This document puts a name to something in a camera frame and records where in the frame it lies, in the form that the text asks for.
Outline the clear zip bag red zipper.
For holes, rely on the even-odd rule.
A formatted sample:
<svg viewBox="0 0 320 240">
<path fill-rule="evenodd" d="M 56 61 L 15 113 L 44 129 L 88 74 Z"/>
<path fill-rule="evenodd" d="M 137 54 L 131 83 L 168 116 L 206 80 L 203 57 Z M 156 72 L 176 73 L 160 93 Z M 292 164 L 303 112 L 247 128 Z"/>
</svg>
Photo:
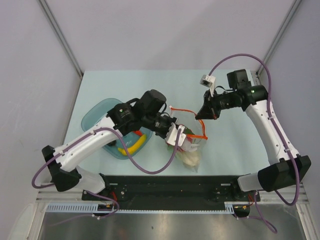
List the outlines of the clear zip bag red zipper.
<svg viewBox="0 0 320 240">
<path fill-rule="evenodd" d="M 196 120 L 195 119 L 196 113 L 193 112 L 192 110 L 175 108 L 173 106 L 170 106 L 169 108 L 170 108 L 170 116 L 177 118 L 177 124 L 185 126 L 186 130 L 184 130 L 183 132 L 188 135 L 193 135 L 193 139 L 195 140 L 195 143 L 199 144 L 199 147 L 197 148 L 196 151 L 200 152 L 201 159 L 202 159 L 203 147 L 208 140 L 208 137 L 206 135 L 205 123 L 203 122 L 203 120 Z M 179 153 L 181 153 L 181 152 L 183 152 L 183 151 L 180 148 L 178 148 L 178 150 L 175 154 L 175 158 L 182 163 L 182 161 L 179 158 Z M 183 166 L 186 169 L 188 169 L 194 173 L 198 172 L 199 165 L 197 168 L 190 168 L 190 167 L 187 167 L 183 164 Z"/>
</svg>

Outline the red cherry bunch with leaf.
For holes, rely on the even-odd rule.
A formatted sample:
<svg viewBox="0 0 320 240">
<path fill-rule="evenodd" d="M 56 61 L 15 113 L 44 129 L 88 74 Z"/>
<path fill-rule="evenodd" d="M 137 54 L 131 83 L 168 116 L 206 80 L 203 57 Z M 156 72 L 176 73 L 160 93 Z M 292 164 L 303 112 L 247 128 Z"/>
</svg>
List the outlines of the red cherry bunch with leaf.
<svg viewBox="0 0 320 240">
<path fill-rule="evenodd" d="M 180 148 L 183 152 L 194 152 L 198 149 L 200 145 L 195 143 L 195 140 L 193 138 L 193 135 L 186 134 L 186 139 L 183 142 L 183 145 Z"/>
</svg>

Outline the red orange carrot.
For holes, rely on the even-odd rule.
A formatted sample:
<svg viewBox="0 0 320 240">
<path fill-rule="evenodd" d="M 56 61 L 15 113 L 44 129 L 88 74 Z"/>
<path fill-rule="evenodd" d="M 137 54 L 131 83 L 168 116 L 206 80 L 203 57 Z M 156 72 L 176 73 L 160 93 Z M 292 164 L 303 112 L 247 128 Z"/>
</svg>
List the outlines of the red orange carrot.
<svg viewBox="0 0 320 240">
<path fill-rule="evenodd" d="M 136 130 L 136 131 L 134 131 L 134 133 L 135 133 L 137 136 L 140 136 L 140 137 L 144 135 L 140 130 Z"/>
</svg>

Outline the yellow banana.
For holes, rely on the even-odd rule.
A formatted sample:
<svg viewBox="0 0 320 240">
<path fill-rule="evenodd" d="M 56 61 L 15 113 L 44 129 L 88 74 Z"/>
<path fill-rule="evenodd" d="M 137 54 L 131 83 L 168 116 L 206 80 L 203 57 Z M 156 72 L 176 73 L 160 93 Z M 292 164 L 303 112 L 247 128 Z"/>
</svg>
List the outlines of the yellow banana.
<svg viewBox="0 0 320 240">
<path fill-rule="evenodd" d="M 127 153 L 129 153 L 130 155 L 134 154 L 135 152 L 137 152 L 145 143 L 145 141 L 147 140 L 147 135 L 143 134 L 139 137 L 139 139 L 129 148 L 127 148 L 127 150 L 125 150 L 124 148 L 120 148 L 118 147 L 117 150 L 123 155 L 126 156 Z"/>
</svg>

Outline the green white lettuce head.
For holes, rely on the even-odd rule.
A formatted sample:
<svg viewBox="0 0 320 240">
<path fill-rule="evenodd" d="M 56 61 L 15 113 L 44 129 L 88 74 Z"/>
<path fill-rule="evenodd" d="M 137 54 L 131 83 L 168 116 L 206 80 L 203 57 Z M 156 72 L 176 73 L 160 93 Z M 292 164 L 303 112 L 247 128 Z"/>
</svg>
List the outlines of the green white lettuce head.
<svg viewBox="0 0 320 240">
<path fill-rule="evenodd" d="M 189 168 L 197 168 L 201 161 L 201 153 L 196 151 L 183 151 L 179 153 L 179 159 L 182 163 Z"/>
</svg>

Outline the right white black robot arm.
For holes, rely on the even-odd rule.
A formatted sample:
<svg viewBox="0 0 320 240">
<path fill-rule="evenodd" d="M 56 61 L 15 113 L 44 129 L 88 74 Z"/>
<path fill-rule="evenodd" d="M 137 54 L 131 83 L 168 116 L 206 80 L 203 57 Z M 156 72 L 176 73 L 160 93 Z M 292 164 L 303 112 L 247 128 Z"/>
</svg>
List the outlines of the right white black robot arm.
<svg viewBox="0 0 320 240">
<path fill-rule="evenodd" d="M 265 147 L 269 166 L 256 173 L 238 177 L 237 184 L 230 188 L 231 196 L 242 201 L 249 191 L 277 191 L 300 183 L 311 167 L 310 158 L 302 156 L 284 133 L 268 102 L 268 92 L 262 85 L 252 85 L 246 70 L 227 74 L 230 91 L 218 94 L 216 78 L 203 75 L 200 84 L 208 90 L 203 95 L 203 105 L 195 118 L 216 120 L 221 111 L 241 108 L 254 124 Z"/>
</svg>

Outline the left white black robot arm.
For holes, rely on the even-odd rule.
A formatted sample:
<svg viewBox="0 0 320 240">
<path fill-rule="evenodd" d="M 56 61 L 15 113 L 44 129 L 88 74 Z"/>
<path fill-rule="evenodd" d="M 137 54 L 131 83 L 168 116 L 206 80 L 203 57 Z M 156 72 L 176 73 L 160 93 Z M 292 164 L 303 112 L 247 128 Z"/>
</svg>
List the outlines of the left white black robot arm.
<svg viewBox="0 0 320 240">
<path fill-rule="evenodd" d="M 103 175 L 84 170 L 79 164 L 96 150 L 116 140 L 121 141 L 140 128 L 154 132 L 177 149 L 182 130 L 175 117 L 160 112 L 166 101 L 159 91 L 148 90 L 141 98 L 115 105 L 93 127 L 71 142 L 56 148 L 44 147 L 42 154 L 51 175 L 51 185 L 58 192 L 78 188 L 92 192 L 100 200 L 107 199 L 111 188 Z"/>
</svg>

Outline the dark purple grape bunch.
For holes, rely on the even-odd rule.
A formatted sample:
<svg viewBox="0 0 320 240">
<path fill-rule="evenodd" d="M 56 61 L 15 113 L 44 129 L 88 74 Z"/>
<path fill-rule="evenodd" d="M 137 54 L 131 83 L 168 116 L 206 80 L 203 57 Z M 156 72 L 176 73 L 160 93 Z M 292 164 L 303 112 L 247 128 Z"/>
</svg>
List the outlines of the dark purple grape bunch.
<svg viewBox="0 0 320 240">
<path fill-rule="evenodd" d="M 114 141 L 109 142 L 107 145 L 108 145 L 109 147 L 113 147 L 113 146 L 115 146 L 116 144 L 117 144 L 117 142 L 114 140 Z"/>
</svg>

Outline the teal transparent plastic tray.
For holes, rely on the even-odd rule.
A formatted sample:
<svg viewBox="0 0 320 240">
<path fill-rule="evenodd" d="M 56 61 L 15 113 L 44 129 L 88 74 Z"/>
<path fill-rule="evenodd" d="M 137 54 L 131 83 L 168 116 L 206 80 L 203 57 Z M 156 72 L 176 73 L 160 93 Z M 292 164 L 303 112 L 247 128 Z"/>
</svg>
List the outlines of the teal transparent plastic tray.
<svg viewBox="0 0 320 240">
<path fill-rule="evenodd" d="M 109 110 L 111 110 L 115 105 L 121 104 L 122 101 L 116 99 L 116 98 L 106 98 L 99 103 L 97 103 L 91 110 L 89 110 L 83 117 L 81 121 L 81 128 L 84 132 L 92 128 L 94 125 L 96 125 L 105 115 Z M 147 128 L 141 127 L 140 131 L 143 134 L 147 135 L 147 139 L 145 143 L 142 145 L 142 147 L 136 151 L 135 153 L 131 154 L 131 156 L 136 155 L 142 148 L 147 144 L 147 142 L 150 140 L 152 137 L 153 132 Z M 127 148 L 131 147 L 138 139 L 140 136 L 136 135 L 134 132 L 130 132 L 126 136 L 122 137 L 125 145 Z M 123 148 L 123 145 L 121 141 L 117 138 L 116 140 L 116 145 L 115 146 L 108 146 L 104 145 L 102 148 L 107 151 L 109 154 L 111 154 L 113 157 L 119 159 L 119 160 L 126 160 L 128 159 L 127 155 L 122 155 L 119 151 L 118 148 Z"/>
</svg>

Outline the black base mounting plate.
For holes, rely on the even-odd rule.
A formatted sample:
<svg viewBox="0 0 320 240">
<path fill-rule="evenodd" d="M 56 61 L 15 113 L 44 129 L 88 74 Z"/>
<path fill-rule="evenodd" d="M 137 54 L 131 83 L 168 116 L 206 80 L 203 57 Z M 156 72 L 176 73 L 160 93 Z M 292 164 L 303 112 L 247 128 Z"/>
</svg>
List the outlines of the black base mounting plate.
<svg viewBox="0 0 320 240">
<path fill-rule="evenodd" d="M 83 201 L 116 200 L 129 211 L 215 211 L 226 202 L 248 202 L 254 192 L 240 190 L 236 175 L 104 175 L 106 188 L 96 195 L 83 191 Z"/>
</svg>

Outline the left aluminium corner post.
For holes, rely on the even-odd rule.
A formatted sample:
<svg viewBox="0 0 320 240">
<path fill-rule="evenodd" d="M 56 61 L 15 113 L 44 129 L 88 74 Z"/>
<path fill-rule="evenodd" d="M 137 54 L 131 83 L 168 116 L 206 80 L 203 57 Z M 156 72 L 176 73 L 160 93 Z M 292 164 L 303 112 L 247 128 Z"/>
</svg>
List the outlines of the left aluminium corner post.
<svg viewBox="0 0 320 240">
<path fill-rule="evenodd" d="M 80 79 L 83 78 L 84 72 L 82 71 L 80 64 L 78 60 L 76 59 L 76 56 L 68 43 L 61 26 L 57 20 L 57 18 L 54 15 L 54 12 L 52 11 L 49 3 L 47 0 L 37 0 L 36 1 L 39 4 L 40 9 L 42 10 L 44 16 L 46 17 L 51 29 L 53 30 L 55 36 L 57 37 L 58 42 L 60 43 L 63 51 L 65 52 L 67 58 L 69 59 L 72 67 L 76 71 L 77 75 L 80 77 Z"/>
</svg>

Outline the aluminium corner post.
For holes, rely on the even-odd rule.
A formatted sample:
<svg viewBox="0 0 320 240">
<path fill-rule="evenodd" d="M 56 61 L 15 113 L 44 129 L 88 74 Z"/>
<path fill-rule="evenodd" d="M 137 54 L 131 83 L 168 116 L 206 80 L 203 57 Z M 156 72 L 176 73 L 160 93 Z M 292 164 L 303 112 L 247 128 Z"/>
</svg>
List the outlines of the aluminium corner post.
<svg viewBox="0 0 320 240">
<path fill-rule="evenodd" d="M 61 26 L 57 20 L 57 18 L 54 15 L 54 12 L 52 11 L 49 3 L 47 0 L 37 0 L 36 1 L 39 4 L 40 9 L 42 10 L 44 16 L 46 17 L 51 29 L 53 30 L 55 36 L 57 37 L 58 42 L 60 43 L 63 51 L 65 52 L 67 58 L 69 59 L 72 67 L 76 71 L 77 75 L 80 77 L 80 79 L 83 78 L 84 72 L 82 71 L 80 64 L 78 60 L 76 59 L 76 56 L 68 43 Z"/>
<path fill-rule="evenodd" d="M 267 51 L 262 59 L 265 65 L 267 65 L 267 63 L 272 58 L 274 52 L 276 51 L 278 45 L 280 44 L 280 41 L 284 37 L 286 31 L 288 30 L 291 22 L 293 21 L 296 13 L 299 11 L 299 8 L 303 2 L 304 2 L 303 0 L 294 0 L 292 2 L 288 12 L 286 13 L 286 15 L 285 15 L 282 23 L 280 24 L 274 38 L 272 39 L 272 42 L 271 42 L 269 48 L 267 49 Z"/>
</svg>

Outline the aluminium frame rail front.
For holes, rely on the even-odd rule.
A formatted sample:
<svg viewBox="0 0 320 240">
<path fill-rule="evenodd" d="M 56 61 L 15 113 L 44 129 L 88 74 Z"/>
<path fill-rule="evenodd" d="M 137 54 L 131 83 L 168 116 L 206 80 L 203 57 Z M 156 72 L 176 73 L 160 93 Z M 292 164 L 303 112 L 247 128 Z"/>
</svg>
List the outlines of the aluminium frame rail front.
<svg viewBox="0 0 320 240">
<path fill-rule="evenodd" d="M 213 199 L 215 202 L 222 201 L 223 203 L 235 203 L 233 198 L 227 198 L 226 194 L 227 185 L 222 186 L 222 191 L 215 189 L 213 191 Z M 295 196 L 296 188 L 289 186 L 280 189 L 278 192 L 288 202 L 292 202 Z M 83 191 L 78 188 L 73 188 L 64 192 L 58 192 L 53 186 L 44 188 L 38 191 L 36 196 L 37 203 L 79 203 L 82 202 Z M 259 191 L 260 202 L 263 204 L 283 204 L 277 193 L 266 192 L 264 190 Z M 299 186 L 299 197 L 297 204 L 308 204 L 309 200 L 304 186 Z"/>
</svg>

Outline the right aluminium corner post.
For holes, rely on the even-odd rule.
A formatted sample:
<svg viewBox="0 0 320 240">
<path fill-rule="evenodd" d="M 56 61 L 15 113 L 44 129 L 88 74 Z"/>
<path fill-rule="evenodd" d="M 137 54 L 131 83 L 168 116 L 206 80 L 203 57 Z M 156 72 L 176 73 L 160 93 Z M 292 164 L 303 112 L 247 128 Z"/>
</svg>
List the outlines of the right aluminium corner post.
<svg viewBox="0 0 320 240">
<path fill-rule="evenodd" d="M 291 22 L 293 21 L 296 13 L 299 11 L 299 8 L 303 2 L 304 2 L 303 0 L 294 0 L 292 2 L 288 12 L 286 13 L 286 15 L 285 15 L 282 23 L 280 24 L 274 38 L 272 39 L 272 42 L 271 42 L 269 48 L 267 49 L 267 51 L 262 59 L 265 65 L 267 65 L 267 63 L 272 58 L 274 52 L 276 51 L 278 45 L 280 44 L 280 41 L 284 37 L 286 31 L 288 30 Z"/>
</svg>

